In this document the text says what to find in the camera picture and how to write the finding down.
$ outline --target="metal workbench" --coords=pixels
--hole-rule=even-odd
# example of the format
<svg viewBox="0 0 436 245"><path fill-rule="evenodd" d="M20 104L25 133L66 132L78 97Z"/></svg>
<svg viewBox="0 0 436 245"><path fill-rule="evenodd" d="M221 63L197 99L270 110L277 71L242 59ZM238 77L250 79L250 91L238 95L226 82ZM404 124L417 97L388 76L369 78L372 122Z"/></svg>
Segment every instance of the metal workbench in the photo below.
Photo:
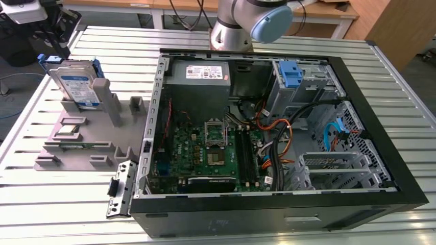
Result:
<svg viewBox="0 0 436 245"><path fill-rule="evenodd" d="M69 43L73 59L96 56L120 100L149 99L158 48L208 49L206 32L86 27ZM285 37L257 52L340 56L426 194L429 204L350 231L165 240L170 243L430 244L436 240L436 121L378 51L362 41ZM133 219L105 220L113 173L36 172L32 167L57 120L61 93L48 77L0 148L1 244L149 241Z"/></svg>

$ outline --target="red cable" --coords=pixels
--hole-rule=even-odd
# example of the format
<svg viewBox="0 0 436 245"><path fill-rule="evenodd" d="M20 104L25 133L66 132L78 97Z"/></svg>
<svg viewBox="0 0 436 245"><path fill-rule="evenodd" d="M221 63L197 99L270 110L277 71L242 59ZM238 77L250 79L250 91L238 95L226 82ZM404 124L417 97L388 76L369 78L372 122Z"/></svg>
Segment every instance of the red cable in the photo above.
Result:
<svg viewBox="0 0 436 245"><path fill-rule="evenodd" d="M166 119L166 124L165 124L165 133L164 133L164 137L162 137L161 143L160 143L160 145L158 145L156 151L153 152L153 155L157 153L158 149L162 147L164 140L165 140L166 133L168 133L169 121L170 121L170 112L172 112L170 99L168 100L168 107L169 107L169 112L168 112L168 119Z"/></svg>

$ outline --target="motherboard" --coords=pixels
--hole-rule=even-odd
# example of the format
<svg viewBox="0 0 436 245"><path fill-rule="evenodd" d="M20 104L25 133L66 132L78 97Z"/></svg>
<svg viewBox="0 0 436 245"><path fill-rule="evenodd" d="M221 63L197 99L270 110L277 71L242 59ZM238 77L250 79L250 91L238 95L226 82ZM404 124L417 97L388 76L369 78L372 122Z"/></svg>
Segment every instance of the motherboard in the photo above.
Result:
<svg viewBox="0 0 436 245"><path fill-rule="evenodd" d="M224 127L220 121L177 127L170 157L158 157L154 164L152 192L262 191L254 156L260 142L258 130Z"/></svg>

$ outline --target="blue drive bay latch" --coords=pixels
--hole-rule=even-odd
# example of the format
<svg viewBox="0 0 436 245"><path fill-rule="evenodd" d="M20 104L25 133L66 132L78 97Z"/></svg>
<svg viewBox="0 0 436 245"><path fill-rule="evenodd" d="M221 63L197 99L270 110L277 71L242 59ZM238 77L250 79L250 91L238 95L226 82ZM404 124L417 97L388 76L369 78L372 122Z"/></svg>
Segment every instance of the blue drive bay latch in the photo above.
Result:
<svg viewBox="0 0 436 245"><path fill-rule="evenodd" d="M294 61L278 61L280 73L286 88L297 88L302 81L302 70Z"/></svg>

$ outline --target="table leg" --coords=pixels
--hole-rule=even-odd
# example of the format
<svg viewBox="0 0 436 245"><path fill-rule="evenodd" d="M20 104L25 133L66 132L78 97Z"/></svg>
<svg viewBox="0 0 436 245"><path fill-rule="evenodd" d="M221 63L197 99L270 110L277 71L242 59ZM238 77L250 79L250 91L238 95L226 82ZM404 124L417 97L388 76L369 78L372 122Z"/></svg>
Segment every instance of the table leg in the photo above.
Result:
<svg viewBox="0 0 436 245"><path fill-rule="evenodd" d="M161 9L152 9L152 24L154 29L164 29L164 11Z"/></svg>
<svg viewBox="0 0 436 245"><path fill-rule="evenodd" d="M342 19L334 29L333 35L332 35L332 39L342 39L344 35L348 31L348 28L352 24L353 20L352 19Z"/></svg>

